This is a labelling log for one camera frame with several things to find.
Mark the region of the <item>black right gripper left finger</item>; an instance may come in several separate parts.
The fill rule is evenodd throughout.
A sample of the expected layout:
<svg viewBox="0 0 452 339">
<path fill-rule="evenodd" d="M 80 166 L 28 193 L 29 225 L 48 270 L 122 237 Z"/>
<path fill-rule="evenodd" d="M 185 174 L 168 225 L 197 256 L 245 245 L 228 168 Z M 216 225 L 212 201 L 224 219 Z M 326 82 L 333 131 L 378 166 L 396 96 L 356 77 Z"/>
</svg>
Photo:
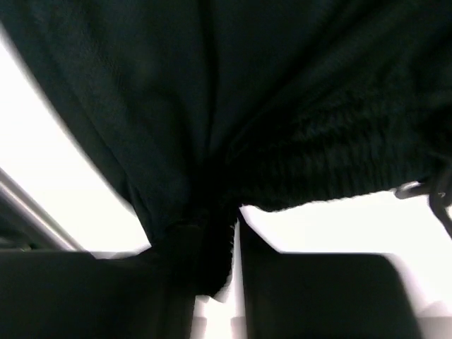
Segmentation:
<svg viewBox="0 0 452 339">
<path fill-rule="evenodd" d="M 188 338 L 198 229 L 177 225 L 135 256 L 1 253 L 2 338 Z"/>
</svg>

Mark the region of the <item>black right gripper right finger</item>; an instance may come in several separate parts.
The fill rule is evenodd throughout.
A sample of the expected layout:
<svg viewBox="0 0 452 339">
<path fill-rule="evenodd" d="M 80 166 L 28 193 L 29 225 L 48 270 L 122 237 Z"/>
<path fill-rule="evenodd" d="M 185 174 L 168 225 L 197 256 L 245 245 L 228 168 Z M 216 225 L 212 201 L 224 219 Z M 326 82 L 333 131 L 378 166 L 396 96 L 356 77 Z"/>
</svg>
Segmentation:
<svg viewBox="0 0 452 339">
<path fill-rule="evenodd" d="M 239 216 L 248 338 L 421 338 L 400 275 L 380 254 L 280 253 Z"/>
</svg>

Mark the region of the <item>black shorts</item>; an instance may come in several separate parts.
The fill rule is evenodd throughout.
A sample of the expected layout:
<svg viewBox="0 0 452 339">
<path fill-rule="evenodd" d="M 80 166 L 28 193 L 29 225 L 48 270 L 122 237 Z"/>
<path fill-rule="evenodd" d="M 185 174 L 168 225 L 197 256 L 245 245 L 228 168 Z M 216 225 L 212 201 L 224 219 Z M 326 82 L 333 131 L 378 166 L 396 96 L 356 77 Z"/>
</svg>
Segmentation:
<svg viewBox="0 0 452 339">
<path fill-rule="evenodd" d="M 201 228 L 200 295 L 242 206 L 395 189 L 451 219 L 450 1 L 2 1 L 1 24 L 153 245 Z"/>
</svg>

